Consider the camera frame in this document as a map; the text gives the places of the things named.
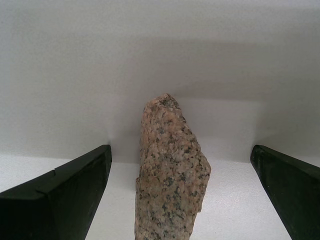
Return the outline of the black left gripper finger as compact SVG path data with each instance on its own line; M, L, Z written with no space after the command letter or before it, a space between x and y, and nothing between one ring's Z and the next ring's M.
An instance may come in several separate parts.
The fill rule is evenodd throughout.
M293 240L320 238L319 167L255 145L250 162Z
M0 194L2 240L84 240L112 165L100 147Z

